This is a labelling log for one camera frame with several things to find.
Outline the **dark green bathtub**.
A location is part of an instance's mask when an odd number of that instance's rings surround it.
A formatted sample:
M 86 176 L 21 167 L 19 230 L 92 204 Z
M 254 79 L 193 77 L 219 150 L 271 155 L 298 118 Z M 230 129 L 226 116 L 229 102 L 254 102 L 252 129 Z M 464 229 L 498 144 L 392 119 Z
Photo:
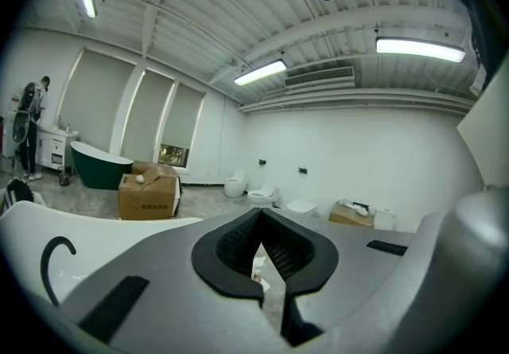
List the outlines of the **dark green bathtub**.
M 110 154 L 84 142 L 71 143 L 72 159 L 83 184 L 91 189 L 117 190 L 124 174 L 130 174 L 133 160 Z

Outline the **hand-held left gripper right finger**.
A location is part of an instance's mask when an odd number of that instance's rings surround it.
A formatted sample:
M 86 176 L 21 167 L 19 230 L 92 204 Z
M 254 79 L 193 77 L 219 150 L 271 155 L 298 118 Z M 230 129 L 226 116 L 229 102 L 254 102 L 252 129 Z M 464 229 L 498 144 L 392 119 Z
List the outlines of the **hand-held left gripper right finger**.
M 292 297 L 289 317 L 300 328 L 296 346 L 260 345 L 263 354 L 389 354 L 404 315 L 422 284 L 422 234 L 362 229 L 298 218 L 283 218 L 326 238 L 339 256 L 327 282 L 316 292 Z

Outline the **grey roller blind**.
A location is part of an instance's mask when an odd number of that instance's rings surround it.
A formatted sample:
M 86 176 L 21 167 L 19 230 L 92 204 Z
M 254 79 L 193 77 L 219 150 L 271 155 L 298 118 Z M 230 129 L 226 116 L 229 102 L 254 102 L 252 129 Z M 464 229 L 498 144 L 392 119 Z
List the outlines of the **grey roller blind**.
M 132 63 L 85 49 L 64 92 L 59 116 L 80 140 L 108 151 Z
M 121 155 L 151 162 L 173 79 L 146 69 L 134 96 L 124 131 Z
M 162 145 L 191 148 L 203 98 L 202 92 L 179 85 L 166 119 Z

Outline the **white air vent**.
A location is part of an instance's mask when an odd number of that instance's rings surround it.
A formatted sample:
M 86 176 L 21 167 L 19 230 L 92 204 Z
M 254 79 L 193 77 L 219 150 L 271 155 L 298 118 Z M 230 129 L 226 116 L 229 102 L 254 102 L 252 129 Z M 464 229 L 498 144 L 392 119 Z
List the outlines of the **white air vent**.
M 334 81 L 350 82 L 355 80 L 355 69 L 352 66 L 321 69 L 291 76 L 285 79 L 285 87 L 307 86 L 314 84 L 329 84 Z

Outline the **brown cardboard box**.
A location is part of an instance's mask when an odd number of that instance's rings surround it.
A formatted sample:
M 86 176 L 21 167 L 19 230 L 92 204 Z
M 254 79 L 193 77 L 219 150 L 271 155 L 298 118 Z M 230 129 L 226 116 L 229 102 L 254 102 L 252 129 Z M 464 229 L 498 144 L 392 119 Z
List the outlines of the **brown cardboard box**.
M 344 207 L 341 200 L 337 201 L 329 213 L 328 220 L 336 224 L 347 224 L 362 228 L 374 228 L 374 220 L 371 215 L 360 216 L 350 208 Z

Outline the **white bathtub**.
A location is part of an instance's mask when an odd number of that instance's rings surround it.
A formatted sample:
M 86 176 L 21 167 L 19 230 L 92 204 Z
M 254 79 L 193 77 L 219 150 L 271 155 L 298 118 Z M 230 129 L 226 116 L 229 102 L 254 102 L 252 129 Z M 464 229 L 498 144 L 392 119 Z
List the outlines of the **white bathtub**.
M 51 239 L 65 237 L 76 248 L 72 255 L 65 246 L 59 246 L 49 260 L 50 286 L 63 301 L 88 275 L 142 239 L 200 221 L 100 219 L 22 201 L 0 216 L 0 251 L 31 308 L 43 317 L 53 308 L 40 269 L 43 250 Z

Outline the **white toilet with tank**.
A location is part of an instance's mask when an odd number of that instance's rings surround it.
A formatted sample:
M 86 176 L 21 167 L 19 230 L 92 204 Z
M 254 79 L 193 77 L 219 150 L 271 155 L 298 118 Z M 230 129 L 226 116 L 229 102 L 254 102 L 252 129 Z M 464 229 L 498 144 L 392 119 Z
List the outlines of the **white toilet with tank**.
M 264 184 L 260 189 L 251 190 L 247 193 L 247 199 L 252 208 L 274 207 L 279 199 L 279 187 Z

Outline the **large cardboard box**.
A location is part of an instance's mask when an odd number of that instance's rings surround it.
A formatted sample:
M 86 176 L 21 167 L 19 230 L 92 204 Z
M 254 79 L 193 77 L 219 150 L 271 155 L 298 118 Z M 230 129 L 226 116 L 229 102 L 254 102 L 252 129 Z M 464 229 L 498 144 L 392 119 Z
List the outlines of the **large cardboard box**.
M 145 182 L 136 182 L 142 175 Z M 177 214 L 181 198 L 180 178 L 167 165 L 153 166 L 144 173 L 124 174 L 118 187 L 121 220 L 168 220 Z

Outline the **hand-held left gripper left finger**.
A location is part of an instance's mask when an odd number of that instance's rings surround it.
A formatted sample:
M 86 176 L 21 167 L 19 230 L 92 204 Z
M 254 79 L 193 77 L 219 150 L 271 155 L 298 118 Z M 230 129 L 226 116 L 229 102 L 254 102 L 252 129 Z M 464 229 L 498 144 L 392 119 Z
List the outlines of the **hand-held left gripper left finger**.
M 136 243 L 83 280 L 60 310 L 78 325 L 129 275 L 148 280 L 108 343 L 122 354 L 282 354 L 286 341 L 271 327 L 256 300 L 227 298 L 192 266 L 192 249 L 206 233 L 245 211 L 170 229 Z

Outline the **white rounded toilet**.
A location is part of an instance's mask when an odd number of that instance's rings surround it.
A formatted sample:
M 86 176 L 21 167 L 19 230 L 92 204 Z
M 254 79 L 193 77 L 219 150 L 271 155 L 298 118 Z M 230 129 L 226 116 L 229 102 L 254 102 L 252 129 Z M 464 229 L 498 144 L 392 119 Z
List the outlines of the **white rounded toilet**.
M 286 209 L 299 215 L 312 215 L 317 205 L 308 200 L 292 200 L 286 204 Z

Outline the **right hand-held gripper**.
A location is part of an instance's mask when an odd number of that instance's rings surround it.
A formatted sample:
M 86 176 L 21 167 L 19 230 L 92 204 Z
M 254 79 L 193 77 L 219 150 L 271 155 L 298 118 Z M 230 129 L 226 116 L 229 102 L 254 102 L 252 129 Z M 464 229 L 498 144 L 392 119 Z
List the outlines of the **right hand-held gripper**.
M 345 354 L 438 354 L 509 273 L 509 187 L 468 196 L 345 325 Z

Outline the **window pane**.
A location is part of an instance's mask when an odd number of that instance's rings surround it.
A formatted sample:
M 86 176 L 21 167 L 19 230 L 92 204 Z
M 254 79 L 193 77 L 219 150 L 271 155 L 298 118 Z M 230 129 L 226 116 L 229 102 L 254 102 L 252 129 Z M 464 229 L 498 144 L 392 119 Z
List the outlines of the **window pane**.
M 179 146 L 161 144 L 157 162 L 172 167 L 185 168 L 188 161 L 189 149 Z

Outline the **white fittings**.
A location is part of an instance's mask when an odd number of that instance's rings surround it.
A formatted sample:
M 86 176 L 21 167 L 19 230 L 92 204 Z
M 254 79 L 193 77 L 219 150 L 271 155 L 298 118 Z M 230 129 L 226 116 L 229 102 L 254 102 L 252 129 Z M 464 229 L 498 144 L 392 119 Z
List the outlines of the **white fittings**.
M 340 203 L 344 207 L 350 208 L 351 210 L 353 210 L 356 214 L 358 214 L 360 216 L 369 216 L 370 215 L 369 206 L 367 204 L 360 204 L 357 202 L 350 201 L 348 199 L 343 199 Z

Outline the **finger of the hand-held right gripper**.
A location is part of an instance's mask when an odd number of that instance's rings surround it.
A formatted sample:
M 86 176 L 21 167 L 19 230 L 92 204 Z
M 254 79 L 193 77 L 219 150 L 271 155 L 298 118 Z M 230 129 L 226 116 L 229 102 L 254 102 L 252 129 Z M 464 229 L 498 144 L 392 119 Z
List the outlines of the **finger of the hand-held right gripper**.
M 509 186 L 509 61 L 500 65 L 457 129 L 485 185 Z

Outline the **white vanity cabinet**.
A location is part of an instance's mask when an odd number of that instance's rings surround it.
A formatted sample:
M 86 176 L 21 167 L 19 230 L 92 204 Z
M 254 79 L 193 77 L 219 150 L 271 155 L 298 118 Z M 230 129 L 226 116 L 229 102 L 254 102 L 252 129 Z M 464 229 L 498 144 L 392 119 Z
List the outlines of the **white vanity cabinet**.
M 80 137 L 78 131 L 60 130 L 56 126 L 37 128 L 36 163 L 43 167 L 58 170 L 72 167 L 71 142 Z

